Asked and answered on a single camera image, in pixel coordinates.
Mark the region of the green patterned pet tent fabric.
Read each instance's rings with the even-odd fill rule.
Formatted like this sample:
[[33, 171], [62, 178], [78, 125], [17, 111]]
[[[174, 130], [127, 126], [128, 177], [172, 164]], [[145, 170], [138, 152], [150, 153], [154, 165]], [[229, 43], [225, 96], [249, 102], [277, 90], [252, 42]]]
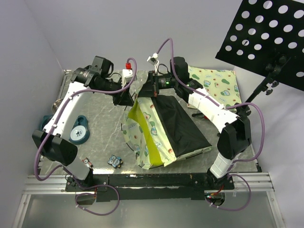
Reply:
[[156, 110], [156, 139], [166, 167], [177, 162], [177, 157], [195, 150], [212, 148], [198, 126], [193, 122], [174, 96], [158, 95], [151, 98]]

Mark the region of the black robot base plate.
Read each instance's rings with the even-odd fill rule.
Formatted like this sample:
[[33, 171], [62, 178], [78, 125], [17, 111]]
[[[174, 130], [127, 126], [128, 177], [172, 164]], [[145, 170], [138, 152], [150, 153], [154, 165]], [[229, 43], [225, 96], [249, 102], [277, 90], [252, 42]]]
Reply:
[[95, 185], [101, 187], [83, 190], [69, 177], [65, 191], [95, 193], [96, 201], [109, 202], [116, 200], [117, 195], [107, 185], [115, 187], [121, 200], [204, 200], [205, 191], [234, 189], [231, 177], [213, 180], [207, 173], [94, 174], [85, 186]]

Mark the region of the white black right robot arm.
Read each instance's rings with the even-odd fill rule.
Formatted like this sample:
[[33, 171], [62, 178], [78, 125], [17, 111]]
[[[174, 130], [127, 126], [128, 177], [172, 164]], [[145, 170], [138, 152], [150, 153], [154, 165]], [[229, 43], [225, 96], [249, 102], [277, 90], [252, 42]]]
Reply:
[[183, 57], [172, 58], [170, 70], [166, 74], [158, 73], [160, 63], [156, 53], [148, 57], [147, 62], [154, 66], [154, 70], [149, 71], [139, 97], [156, 98], [161, 89], [173, 88], [180, 98], [202, 112], [217, 128], [218, 155], [207, 171], [207, 183], [212, 189], [220, 188], [234, 162], [251, 144], [249, 119], [231, 112], [214, 99], [202, 83], [190, 76]]

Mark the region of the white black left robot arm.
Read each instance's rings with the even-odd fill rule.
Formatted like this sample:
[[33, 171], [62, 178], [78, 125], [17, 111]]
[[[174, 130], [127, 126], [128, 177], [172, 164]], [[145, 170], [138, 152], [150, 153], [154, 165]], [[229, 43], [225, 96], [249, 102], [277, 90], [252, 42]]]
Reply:
[[132, 72], [132, 77], [123, 83], [110, 79], [113, 63], [95, 56], [91, 65], [76, 69], [71, 77], [67, 93], [59, 108], [44, 126], [43, 130], [35, 130], [33, 141], [38, 148], [34, 159], [34, 175], [38, 181], [45, 181], [38, 173], [38, 163], [41, 156], [57, 162], [56, 168], [63, 168], [73, 176], [77, 186], [88, 191], [94, 185], [93, 171], [87, 167], [77, 155], [77, 147], [69, 140], [70, 133], [79, 112], [94, 93], [102, 93], [113, 97], [114, 105], [132, 106], [129, 88], [136, 79], [137, 63], [132, 57], [127, 59], [126, 69]]

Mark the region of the green patterned tent mat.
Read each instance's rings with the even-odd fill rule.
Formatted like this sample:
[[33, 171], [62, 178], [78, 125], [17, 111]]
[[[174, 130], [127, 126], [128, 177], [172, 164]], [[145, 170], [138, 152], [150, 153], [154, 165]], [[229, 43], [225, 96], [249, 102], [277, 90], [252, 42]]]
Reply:
[[190, 78], [197, 80], [207, 92], [225, 106], [242, 103], [236, 73], [233, 70], [188, 67]]

